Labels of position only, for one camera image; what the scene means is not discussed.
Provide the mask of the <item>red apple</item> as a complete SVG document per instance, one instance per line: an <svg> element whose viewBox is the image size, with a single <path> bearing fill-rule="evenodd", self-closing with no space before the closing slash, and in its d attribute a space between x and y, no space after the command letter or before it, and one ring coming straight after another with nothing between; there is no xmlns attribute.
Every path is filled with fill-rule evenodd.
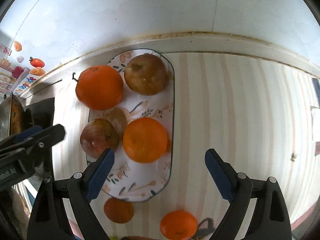
<svg viewBox="0 0 320 240"><path fill-rule="evenodd" d="M167 69L161 58L143 54L127 64L124 79L132 91L141 95L156 95L167 86Z"/></svg>
<svg viewBox="0 0 320 240"><path fill-rule="evenodd" d="M119 135L108 120L97 118L90 121L82 130L80 145L87 155L98 159L107 148L117 149Z"/></svg>

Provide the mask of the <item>small orange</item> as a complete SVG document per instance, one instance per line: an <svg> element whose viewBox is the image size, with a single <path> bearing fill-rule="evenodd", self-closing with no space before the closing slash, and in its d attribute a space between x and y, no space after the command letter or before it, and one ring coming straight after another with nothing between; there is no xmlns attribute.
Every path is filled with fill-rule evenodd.
<svg viewBox="0 0 320 240"><path fill-rule="evenodd" d="M133 218L135 211L131 202L110 198L104 204L104 214L112 222L125 224Z"/></svg>

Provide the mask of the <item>orange with stem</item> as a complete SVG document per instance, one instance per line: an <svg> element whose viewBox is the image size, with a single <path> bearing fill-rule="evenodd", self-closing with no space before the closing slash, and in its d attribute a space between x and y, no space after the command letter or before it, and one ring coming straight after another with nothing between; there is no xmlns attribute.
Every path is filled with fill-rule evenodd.
<svg viewBox="0 0 320 240"><path fill-rule="evenodd" d="M72 79L76 82L76 97L89 109L111 109L122 100L123 78L110 66L91 66L81 72L78 78L73 73Z"/></svg>

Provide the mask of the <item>steel wok pan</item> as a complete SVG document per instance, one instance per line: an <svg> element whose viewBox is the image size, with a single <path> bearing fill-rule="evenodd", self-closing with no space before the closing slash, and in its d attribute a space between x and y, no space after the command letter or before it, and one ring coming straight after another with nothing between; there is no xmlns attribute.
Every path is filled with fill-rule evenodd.
<svg viewBox="0 0 320 240"><path fill-rule="evenodd" d="M4 98L0 108L1 140L23 131L23 114L24 109L17 96L11 93Z"/></svg>

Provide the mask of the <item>floral oval plate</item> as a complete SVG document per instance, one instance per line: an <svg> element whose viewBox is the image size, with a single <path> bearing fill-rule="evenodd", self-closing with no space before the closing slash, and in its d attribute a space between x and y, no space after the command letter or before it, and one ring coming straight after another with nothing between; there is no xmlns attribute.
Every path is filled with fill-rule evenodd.
<svg viewBox="0 0 320 240"><path fill-rule="evenodd" d="M156 95L147 96L125 86L123 98L116 107L105 111L91 110L88 117L90 121L97 118L107 119L120 137L123 136L125 127L138 118L157 120L166 130L167 151L153 163L133 161L127 156L122 145L118 146L114 154L114 165L105 180L103 191L111 197L135 203L150 200L159 194L166 187L171 176L175 107L174 69L163 55L145 48L122 52L108 62L109 66L123 75L130 60L144 54L155 55L163 61L169 75L166 88Z"/></svg>

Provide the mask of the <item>striped cat table mat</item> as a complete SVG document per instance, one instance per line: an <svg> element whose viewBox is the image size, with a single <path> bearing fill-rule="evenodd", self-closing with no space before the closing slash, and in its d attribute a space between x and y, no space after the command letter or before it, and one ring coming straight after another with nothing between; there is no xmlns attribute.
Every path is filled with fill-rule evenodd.
<svg viewBox="0 0 320 240"><path fill-rule="evenodd" d="M236 172L263 181L276 178L289 213L291 239L307 239L318 231L319 75L252 56L160 54L174 69L171 176L150 200L131 202L135 214L125 224L104 214L105 202L114 197L102 188L91 208L108 236L163 239L162 218L183 210L197 219L191 238L209 239L229 207L204 162L211 148ZM69 178L94 161L80 145L91 109L76 97L72 75L77 78L90 66L108 66L113 57L97 55L66 64L50 89L54 123L66 130L64 140L52 149L55 179Z"/></svg>

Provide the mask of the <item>fruit wall sticker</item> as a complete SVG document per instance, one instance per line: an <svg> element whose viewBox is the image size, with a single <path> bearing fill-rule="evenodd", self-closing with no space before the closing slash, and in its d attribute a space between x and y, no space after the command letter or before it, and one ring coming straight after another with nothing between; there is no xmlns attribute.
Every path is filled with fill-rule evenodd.
<svg viewBox="0 0 320 240"><path fill-rule="evenodd" d="M31 57L20 42L1 34L1 96L20 96L45 75L44 61Z"/></svg>

